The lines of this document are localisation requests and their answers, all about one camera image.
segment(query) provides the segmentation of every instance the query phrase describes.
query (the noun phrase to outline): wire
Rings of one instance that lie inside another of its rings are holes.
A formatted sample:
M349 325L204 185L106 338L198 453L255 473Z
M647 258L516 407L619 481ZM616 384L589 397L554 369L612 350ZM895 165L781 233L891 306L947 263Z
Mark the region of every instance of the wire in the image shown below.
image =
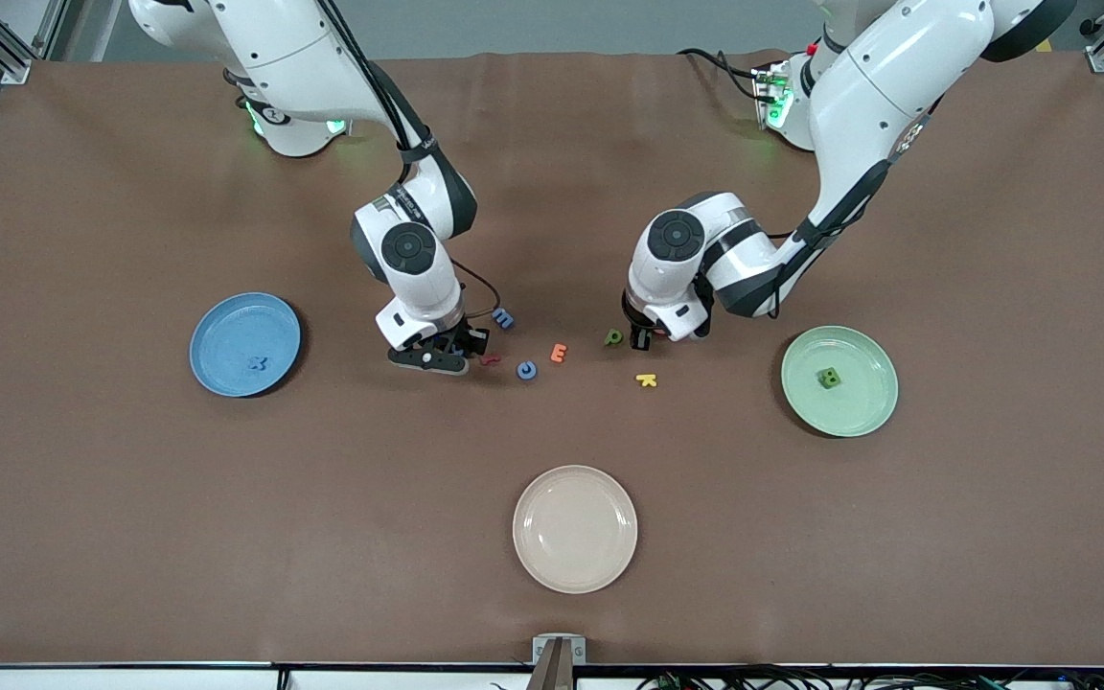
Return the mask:
M385 88L381 86L378 75L373 72L373 64L364 56L364 51L360 49L360 43L355 42L355 35L352 33L351 28L347 25L343 12L340 11L338 4L333 3L333 1L316 0L316 2L335 25L335 32L338 33L343 44L347 45L347 52L352 54L355 65L360 67L360 74L364 75L364 82L368 82L369 88L372 88L373 95L378 97L382 110L385 110L386 119L390 120L390 126L395 130L395 139L399 140L399 148L407 151L407 149L411 149L411 140L407 139L407 129L403 126L403 119L400 119L399 112L395 109L395 104L391 99L390 93L386 93ZM408 174L411 174L411 163L404 162L395 184L406 182Z
M1060 678L1069 682L1070 690L1104 690L1104 672L1080 672L1073 669L1040 669L1021 668L1019 672L1004 680L995 680L996 687L1008 688L1026 676L1027 672L1048 673L1052 679ZM802 667L779 667L778 665L741 665L741 667L726 667L719 669L716 676L723 682L724 690L769 690L771 687L782 684L789 690L820 690L819 684L825 684L828 690L837 690L832 682L810 668ZM976 676L942 677L933 672L917 673L889 673L889 676L875 676L867 678L850 678L846 681L845 690L980 690L981 687ZM657 677L648 678L638 687L645 690L651 682L661 679L669 679L669 687L679 690L705 690L709 687L700 676L688 676L686 672L676 669L666 669ZM764 680L763 684L754 686L750 679Z
M500 309L500 293L498 291L498 289L493 287L493 285L488 283L488 279L486 279L485 276L479 275L477 274L477 272L469 269L468 267L459 263L457 258L450 258L450 263L457 267L460 267L460 269L463 269L465 274L471 276L471 278L478 279L479 285L487 287L488 291L491 293L491 307L489 309L471 311L471 314L468 314L468 319L477 319L479 317L486 317L487 315L493 314L493 311L496 311L497 309Z
M719 70L724 71L724 73L726 73L726 76L731 77L731 83L734 84L735 87L740 89L740 93L743 93L745 96L747 96L749 98L752 98L753 100L762 102L762 104L774 104L774 102L776 102L775 98L772 98L769 96L761 96L761 95L758 95L758 93L753 93L753 92L747 91L747 88L745 88L744 85L741 84L740 79L736 78L736 77L742 76L742 77L752 78L752 70L765 70L766 67L769 67L771 65L776 64L776 62L783 62L783 61L764 62L764 64L754 66L754 67L752 67L752 70L743 71L743 70L736 70L735 67L732 67L731 66L731 62L728 62L726 54L723 53L722 51L719 51L716 55L710 55L710 53L701 51L700 47L684 47L683 51L680 51L680 52L678 52L676 54L678 54L678 55L699 55L701 57L705 57L707 61L709 61L711 65L714 65Z
M849 222L845 222L845 223L839 224L839 226L837 226L836 229L832 229L831 231L825 233L824 235L817 236L816 242L814 242L813 244L810 244L809 247L806 248L806 252L816 252L816 245L820 244L820 240L829 238L829 236L839 236L839 235L841 235L841 231L845 231L847 227L850 227L851 224L854 224L856 222L858 222L859 217L862 217L862 214L859 214L858 217L850 219ZM820 255L822 255L822 254L825 254L824 251L817 253L815 255L815 257L809 258L809 261L807 261L805 263L805 265L803 267L800 267L800 269L797 269L798 274L800 274L800 275L806 274L807 269L809 269L811 267L811 264L815 264L816 261L817 261L817 258L820 258ZM775 319L775 320L778 319L778 317L781 316L781 287L783 287L783 283L784 283L783 275L784 275L784 273L786 270L786 265L788 265L788 264L778 264L778 275L774 276L774 294L772 294L772 297L773 297L773 300L774 300L774 307L772 309L769 309L769 311L767 311L767 314L766 314L766 317L769 317L769 318ZM924 673L924 676L930 676L930 673ZM859 690L864 690L864 687L867 687L867 681L863 682L863 686L859 686Z

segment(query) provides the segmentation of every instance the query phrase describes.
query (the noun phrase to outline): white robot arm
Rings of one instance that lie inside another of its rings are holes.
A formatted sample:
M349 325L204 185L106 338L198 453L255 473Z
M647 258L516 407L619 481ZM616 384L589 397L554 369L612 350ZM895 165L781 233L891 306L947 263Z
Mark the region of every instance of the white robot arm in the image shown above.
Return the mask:
M776 318L803 273L862 216L943 93L980 56L1002 61L1031 51L1064 21L1074 0L814 3L829 18L829 46L795 55L755 78L762 95L774 100L762 117L789 142L816 151L816 204L776 247L731 193L709 193L707 204L693 198L660 214L638 242L623 298L633 348L648 349L654 329L671 340L709 332L710 289L733 315ZM719 222L713 204L723 200L729 217L743 220ZM660 245L649 240L667 214L692 224L689 215L704 233L691 255L675 253L673 270L665 257L660 263Z
M309 156L350 120L384 124L403 174L355 211L354 248L394 300L376 326L400 367L461 374L488 331L466 322L461 285L444 242L471 227L476 200L437 139L385 71L369 62L330 0L130 0L159 43L206 53L241 88L273 151Z

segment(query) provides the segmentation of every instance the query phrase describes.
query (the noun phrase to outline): blue plate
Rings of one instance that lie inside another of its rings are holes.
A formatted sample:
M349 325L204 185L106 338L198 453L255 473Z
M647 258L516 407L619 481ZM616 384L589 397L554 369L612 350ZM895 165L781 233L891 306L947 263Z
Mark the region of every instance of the blue plate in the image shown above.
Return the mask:
M297 361L301 322L275 294L245 293L219 302L193 329L190 368L221 396L256 396Z

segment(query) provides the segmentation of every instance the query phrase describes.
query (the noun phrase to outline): black cable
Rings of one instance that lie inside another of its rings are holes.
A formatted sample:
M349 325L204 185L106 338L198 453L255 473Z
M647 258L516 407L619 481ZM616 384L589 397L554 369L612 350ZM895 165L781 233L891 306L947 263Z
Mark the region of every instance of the black cable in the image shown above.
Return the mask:
M786 233L784 233L784 235L779 235L779 236L789 236L789 233L786 232ZM805 668L805 669L800 669L800 673L803 673L803 676L811 677L811 678L815 678L816 680L819 680L820 682L824 682L825 687L827 687L828 690L836 690L832 687L832 682L830 682L824 676L819 676L818 672L809 671L809 669Z
M692 690L714 690L713 686L710 686L709 682L701 680L701 678L697 678L696 676L687 676L684 678L687 678L688 684L692 688Z
M403 126L403 119L399 117L399 110L395 107L394 100L391 99L390 93L385 91L385 87L381 86L381 79L378 79L378 75L373 72L372 63L364 56L364 51L360 49L360 43L357 43L355 35L352 33L351 28L347 25L343 12L340 11L338 4L333 3L332 0L316 0L316 2L323 10L326 18L330 19L330 23L333 25L338 38L347 45L347 52L352 54L355 65L360 67L360 74L364 75L364 82L369 84L369 88L372 88L373 95L378 97L382 110L385 110L386 119L390 120L390 126L395 130L395 139L399 140L399 148L407 151L407 149L411 149L411 140L407 139L407 129ZM395 184L406 182L408 174L411 174L411 163L404 162Z
M774 64L776 64L776 62L783 62L783 61L764 62L764 64L754 66L750 71L743 71L743 70L736 70L735 67L732 67L731 66L731 62L729 62L728 59L726 59L726 54L723 53L722 51L719 51L718 55L710 55L710 53L701 51L700 47L684 47L683 51L680 51L680 52L678 52L676 54L678 54L678 55L699 55L701 57L705 57L707 61L709 61L711 65L714 65L719 70L722 70L722 71L724 71L724 73L726 73L726 76L729 76L731 78L731 83L734 84L735 87L740 89L740 93L743 93L745 96L747 96L749 98L752 98L753 100L762 102L762 104L774 104L774 102L776 102L775 98L772 98L769 96L760 96L760 95L757 95L757 93L753 93L753 92L747 91L747 88L745 88L744 85L741 84L740 79L736 78L736 77L744 76L744 77L747 77L747 78L752 78L752 70L765 70L767 66L774 65Z
M479 285L482 285L484 287L487 287L488 291L491 293L491 307L490 307L490 309L481 309L481 310L478 310L478 311L471 311L471 314L468 314L468 317L466 317L466 318L468 318L468 319L477 319L479 317L486 317L487 315L493 314L493 311L496 311L497 309L500 309L500 293L498 291L498 289L496 289L493 287L493 285L491 285L490 283L488 283L488 279L486 279L485 276L479 275L479 274L477 274L477 272L474 272L474 270L469 269L468 267L466 267L465 265L463 265L461 263L459 263L459 261L457 261L457 258L450 258L450 263L454 264L457 267L460 267L460 269L463 269L463 272L465 274L471 276L471 278L478 279L479 280Z
M854 224L858 220L859 220L859 217L851 219L850 222L841 223L841 224L839 224L839 226L837 226L832 231L829 231L829 232L825 233L824 235L820 235L816 240L816 242L814 242L809 247L807 247L806 251L807 252L816 252L816 245L819 244L820 240L827 240L827 238L829 238L829 236L839 236L839 235L841 235L841 231L845 231L847 227L850 227L851 224ZM824 254L825 254L824 252L820 252L819 254L815 255L815 257L809 258L809 261L807 261L806 266L804 266L803 269L798 269L798 272L802 275L806 274L807 269L809 269L811 267L811 264L815 264L816 261L817 261L817 258L822 257ZM785 273L785 270L786 270L786 264L778 264L778 275L774 276L774 294L773 294L774 309L769 309L769 311L767 311L767 314L766 314L766 317L769 317L772 319L776 319L776 318L778 318L781 316L781 287L783 287L783 283L784 283L783 274ZM930 676L930 673L924 673L924 676ZM863 684L859 686L859 690L867 690L867 683L870 682L871 680L863 681Z

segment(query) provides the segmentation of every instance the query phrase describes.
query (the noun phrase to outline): brown table mat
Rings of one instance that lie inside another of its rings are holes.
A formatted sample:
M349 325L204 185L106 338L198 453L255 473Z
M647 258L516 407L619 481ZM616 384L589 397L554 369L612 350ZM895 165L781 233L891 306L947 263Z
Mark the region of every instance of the brown table mat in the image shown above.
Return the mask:
M649 353L602 346L645 223L730 189L793 229L810 156L684 57L388 70L478 192L452 253L518 320L466 380L385 361L389 291L347 233L397 171L380 127L284 160L211 64L43 62L3 91L0 662L508 660L554 629L596 662L1104 665L1104 76L1081 55L978 64L782 319ZM212 396L190 332L252 289L301 311L307 358ZM820 323L895 362L870 437L779 399ZM510 542L569 463L640 523L583 597Z

